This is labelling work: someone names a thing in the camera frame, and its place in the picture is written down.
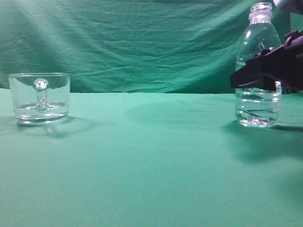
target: clear glass cup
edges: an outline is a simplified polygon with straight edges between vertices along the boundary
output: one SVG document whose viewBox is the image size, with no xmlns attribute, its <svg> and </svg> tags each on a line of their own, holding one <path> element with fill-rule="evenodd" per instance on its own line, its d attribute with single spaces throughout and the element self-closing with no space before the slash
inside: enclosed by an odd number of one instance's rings
<svg viewBox="0 0 303 227">
<path fill-rule="evenodd" d="M 66 73 L 10 74 L 17 124 L 37 125 L 67 119 L 70 75 Z"/>
</svg>

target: green table surface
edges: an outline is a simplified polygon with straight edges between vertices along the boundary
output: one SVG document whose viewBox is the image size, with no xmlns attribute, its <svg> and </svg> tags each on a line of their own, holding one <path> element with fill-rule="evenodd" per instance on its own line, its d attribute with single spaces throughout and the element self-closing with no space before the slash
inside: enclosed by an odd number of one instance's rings
<svg viewBox="0 0 303 227">
<path fill-rule="evenodd" d="M 0 89 L 0 227 L 303 226 L 303 97 L 246 128 L 232 94 L 71 94 L 17 126 Z"/>
</svg>

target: green cloth backdrop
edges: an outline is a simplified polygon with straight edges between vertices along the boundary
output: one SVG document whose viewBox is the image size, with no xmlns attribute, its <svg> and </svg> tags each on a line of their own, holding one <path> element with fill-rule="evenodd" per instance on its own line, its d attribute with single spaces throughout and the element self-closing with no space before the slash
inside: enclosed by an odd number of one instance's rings
<svg viewBox="0 0 303 227">
<path fill-rule="evenodd" d="M 229 93 L 255 0 L 2 0 L 7 74 L 70 72 L 72 92 Z M 274 7 L 281 40 L 290 15 Z"/>
</svg>

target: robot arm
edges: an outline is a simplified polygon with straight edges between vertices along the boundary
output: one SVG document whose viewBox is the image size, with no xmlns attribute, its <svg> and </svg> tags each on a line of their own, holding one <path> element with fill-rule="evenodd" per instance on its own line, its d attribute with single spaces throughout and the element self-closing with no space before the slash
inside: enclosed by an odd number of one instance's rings
<svg viewBox="0 0 303 227">
<path fill-rule="evenodd" d="M 274 3 L 287 12 L 303 14 L 303 0 L 274 0 Z"/>
<path fill-rule="evenodd" d="M 274 0 L 275 4 L 289 12 L 303 14 L 303 0 Z M 270 51 L 263 50 L 231 75 L 232 88 L 258 87 L 276 90 L 275 81 L 284 86 L 303 90 L 303 32 L 293 31 L 285 35 L 284 45 Z"/>
</svg>

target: glass base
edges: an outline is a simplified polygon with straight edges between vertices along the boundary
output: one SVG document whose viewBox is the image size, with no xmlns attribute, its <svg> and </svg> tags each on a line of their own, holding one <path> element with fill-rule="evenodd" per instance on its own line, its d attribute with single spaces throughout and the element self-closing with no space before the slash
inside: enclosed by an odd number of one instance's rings
<svg viewBox="0 0 303 227">
<path fill-rule="evenodd" d="M 67 119 L 68 113 L 63 114 L 55 114 L 53 116 L 41 117 L 41 116 L 16 116 L 17 124 L 20 125 L 42 125 L 42 124 L 50 124 L 62 122 Z"/>
</svg>

